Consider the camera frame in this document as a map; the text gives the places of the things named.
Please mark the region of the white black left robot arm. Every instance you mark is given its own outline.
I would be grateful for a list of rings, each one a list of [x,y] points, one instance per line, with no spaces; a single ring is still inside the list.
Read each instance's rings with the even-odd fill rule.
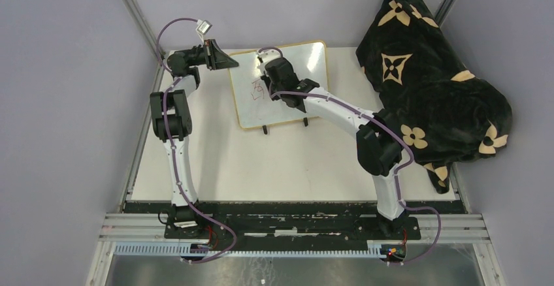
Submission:
[[[201,45],[179,50],[167,58],[172,82],[163,91],[150,94],[150,111],[154,135],[163,143],[172,180],[171,207],[165,226],[173,233],[182,232],[198,238],[207,228],[207,220],[197,211],[189,158],[189,138],[193,131],[188,97],[201,83],[200,66],[210,71],[238,67],[214,39]]]

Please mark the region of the yellow framed whiteboard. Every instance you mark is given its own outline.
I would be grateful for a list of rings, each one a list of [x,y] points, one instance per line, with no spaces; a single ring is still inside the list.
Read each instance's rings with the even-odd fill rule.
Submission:
[[[324,89],[328,88],[326,45],[321,40],[280,46],[284,57],[292,64],[299,80],[309,78]],[[238,123],[243,129],[302,121],[310,118],[297,109],[289,108],[281,100],[272,100],[256,50],[233,52],[230,57],[238,66],[229,69],[231,89],[235,101]]]

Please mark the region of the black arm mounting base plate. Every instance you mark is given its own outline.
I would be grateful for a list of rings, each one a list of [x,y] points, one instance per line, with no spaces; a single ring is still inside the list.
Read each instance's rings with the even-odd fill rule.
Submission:
[[[389,224],[374,202],[216,202],[198,209],[219,223],[166,202],[128,202],[125,214],[151,214],[164,238],[199,238],[213,251],[362,251],[369,241],[390,244],[420,240],[417,219],[408,214]]]

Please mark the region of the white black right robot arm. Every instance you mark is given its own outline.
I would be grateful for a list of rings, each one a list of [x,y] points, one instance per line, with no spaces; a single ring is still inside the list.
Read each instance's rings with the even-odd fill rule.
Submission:
[[[299,80],[292,64],[282,56],[257,56],[256,63],[273,101],[281,100],[292,109],[323,118],[355,139],[357,161],[374,182],[378,232],[389,239],[400,234],[408,211],[399,170],[405,166],[402,152],[408,147],[390,128],[392,115],[347,103],[309,78]]]

